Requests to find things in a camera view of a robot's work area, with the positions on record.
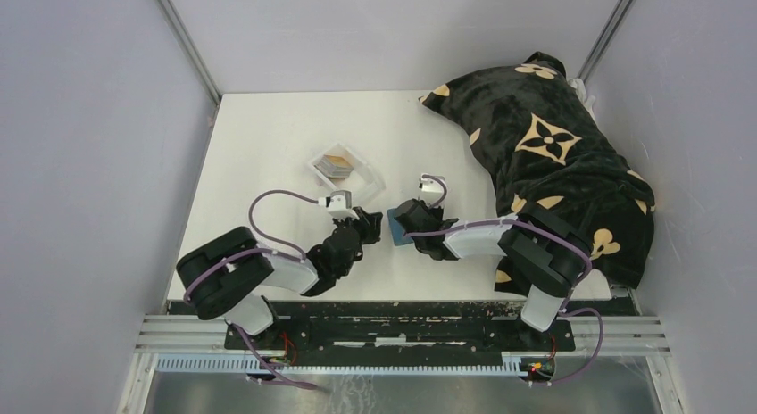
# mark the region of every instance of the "black blanket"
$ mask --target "black blanket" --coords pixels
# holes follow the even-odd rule
[[[538,202],[594,241],[592,260],[611,281],[637,287],[654,233],[652,189],[597,129],[554,57],[478,70],[420,99],[457,123],[491,174],[499,216]],[[505,257],[495,290],[527,294]]]

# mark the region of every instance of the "beige star emblem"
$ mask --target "beige star emblem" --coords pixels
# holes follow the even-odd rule
[[[531,127],[515,145],[515,151],[538,153],[564,166],[568,151],[579,140],[581,137],[575,136],[565,128],[554,126],[532,113]]]

